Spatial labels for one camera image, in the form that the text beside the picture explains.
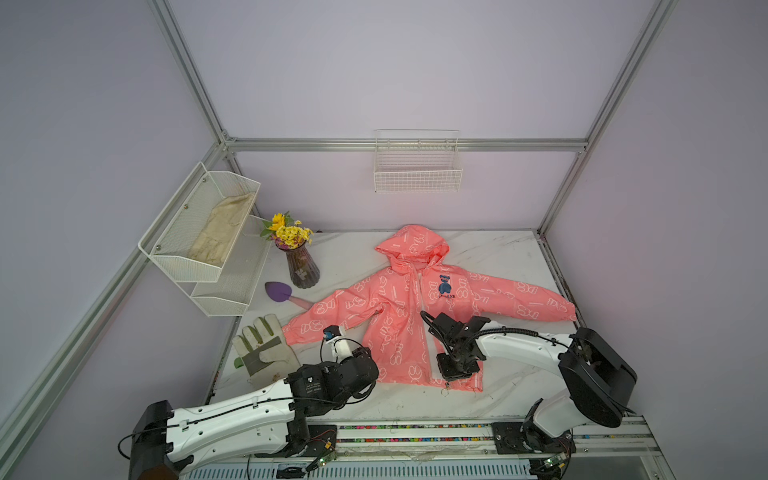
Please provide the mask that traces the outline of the pink hooded jacket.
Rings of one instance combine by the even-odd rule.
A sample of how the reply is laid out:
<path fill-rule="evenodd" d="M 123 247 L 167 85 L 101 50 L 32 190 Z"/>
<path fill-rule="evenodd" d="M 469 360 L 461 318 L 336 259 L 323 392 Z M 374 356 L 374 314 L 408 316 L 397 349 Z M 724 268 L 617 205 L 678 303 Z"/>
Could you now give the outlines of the pink hooded jacket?
<path fill-rule="evenodd" d="M 483 313 L 537 322 L 573 321 L 576 309 L 560 294 L 522 281 L 487 276 L 445 264 L 447 241 L 420 225 L 407 225 L 380 243 L 388 267 L 337 290 L 283 328 L 288 344 L 318 342 L 325 328 L 367 326 L 368 347 L 385 383 L 438 386 L 439 346 L 420 314 L 445 313 L 466 323 Z"/>

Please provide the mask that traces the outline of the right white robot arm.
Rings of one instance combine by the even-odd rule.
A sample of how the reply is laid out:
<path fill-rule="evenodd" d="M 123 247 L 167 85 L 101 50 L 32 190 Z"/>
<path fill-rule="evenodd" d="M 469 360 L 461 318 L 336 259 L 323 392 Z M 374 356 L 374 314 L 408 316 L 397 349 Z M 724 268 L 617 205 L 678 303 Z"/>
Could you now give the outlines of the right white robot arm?
<path fill-rule="evenodd" d="M 522 362 L 559 376 L 565 389 L 537 400 L 521 422 L 493 426 L 497 449 L 511 453 L 574 450 L 572 429 L 587 424 L 617 428 L 632 411 L 629 400 L 636 372 L 593 329 L 570 335 L 544 334 L 513 327 L 491 327 L 486 317 L 462 323 L 423 311 L 427 331 L 443 346 L 435 356 L 448 382 L 469 379 L 490 358 Z"/>

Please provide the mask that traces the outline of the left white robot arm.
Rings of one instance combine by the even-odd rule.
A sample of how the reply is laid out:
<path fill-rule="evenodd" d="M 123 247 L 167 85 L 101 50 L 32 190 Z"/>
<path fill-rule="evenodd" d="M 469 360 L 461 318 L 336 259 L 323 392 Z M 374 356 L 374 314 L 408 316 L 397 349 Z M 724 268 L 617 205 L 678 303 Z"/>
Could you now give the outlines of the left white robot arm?
<path fill-rule="evenodd" d="M 357 346 L 338 362 L 303 365 L 285 379 L 218 403 L 173 408 L 149 405 L 131 434 L 131 479 L 177 479 L 236 456 L 290 457 L 313 441 L 308 419 L 362 399 L 379 369 L 368 348 Z"/>

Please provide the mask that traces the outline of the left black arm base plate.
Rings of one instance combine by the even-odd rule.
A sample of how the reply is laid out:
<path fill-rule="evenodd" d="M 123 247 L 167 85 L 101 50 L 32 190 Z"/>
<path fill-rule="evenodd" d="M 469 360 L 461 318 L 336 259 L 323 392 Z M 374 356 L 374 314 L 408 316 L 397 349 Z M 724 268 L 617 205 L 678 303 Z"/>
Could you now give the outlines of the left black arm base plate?
<path fill-rule="evenodd" d="M 332 424 L 301 424 L 292 422 L 288 426 L 287 445 L 277 453 L 253 454 L 255 458 L 318 457 L 330 444 L 335 447 L 338 426 Z"/>

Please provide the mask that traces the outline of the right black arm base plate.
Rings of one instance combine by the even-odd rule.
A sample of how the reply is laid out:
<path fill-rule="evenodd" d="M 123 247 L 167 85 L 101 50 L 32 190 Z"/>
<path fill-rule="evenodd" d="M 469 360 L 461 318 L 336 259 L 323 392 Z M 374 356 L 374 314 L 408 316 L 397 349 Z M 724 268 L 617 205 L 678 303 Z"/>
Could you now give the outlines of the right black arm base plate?
<path fill-rule="evenodd" d="M 530 422 L 494 422 L 491 429 L 498 454 L 570 454 L 575 450 L 570 431 L 552 437 Z"/>

